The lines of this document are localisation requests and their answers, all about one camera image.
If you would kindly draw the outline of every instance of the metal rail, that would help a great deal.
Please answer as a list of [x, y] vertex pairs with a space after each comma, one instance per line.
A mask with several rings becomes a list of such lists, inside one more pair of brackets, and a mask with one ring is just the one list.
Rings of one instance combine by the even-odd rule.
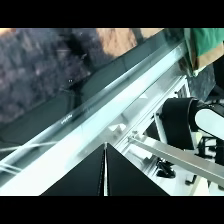
[[143, 135], [130, 137], [129, 142], [224, 187], [223, 166]]

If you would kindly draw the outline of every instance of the black triangular object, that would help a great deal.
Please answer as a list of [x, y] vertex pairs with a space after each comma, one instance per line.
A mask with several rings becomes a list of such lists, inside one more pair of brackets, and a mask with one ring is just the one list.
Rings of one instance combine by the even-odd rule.
[[106, 159], [109, 195], [169, 196], [110, 144], [107, 144]]
[[45, 191], [42, 196], [103, 195], [104, 158], [104, 145], [101, 145]]

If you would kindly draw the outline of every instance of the metal rod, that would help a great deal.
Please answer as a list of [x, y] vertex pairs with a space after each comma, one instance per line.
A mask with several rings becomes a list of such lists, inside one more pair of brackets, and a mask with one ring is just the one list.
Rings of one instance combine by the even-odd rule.
[[130, 137], [129, 142], [224, 187], [224, 167], [221, 165], [146, 136]]

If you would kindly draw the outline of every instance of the green cloth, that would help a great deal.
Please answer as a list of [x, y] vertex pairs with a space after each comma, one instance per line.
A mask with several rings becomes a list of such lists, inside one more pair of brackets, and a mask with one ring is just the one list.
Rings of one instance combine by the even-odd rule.
[[196, 56], [199, 57], [216, 48], [224, 41], [224, 28], [191, 28], [196, 48]]

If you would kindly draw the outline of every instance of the green fabric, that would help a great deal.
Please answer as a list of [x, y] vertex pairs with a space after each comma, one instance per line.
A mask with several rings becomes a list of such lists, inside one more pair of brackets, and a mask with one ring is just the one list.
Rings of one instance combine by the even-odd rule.
[[197, 57], [216, 48], [224, 41], [224, 28], [192, 28], [192, 32]]

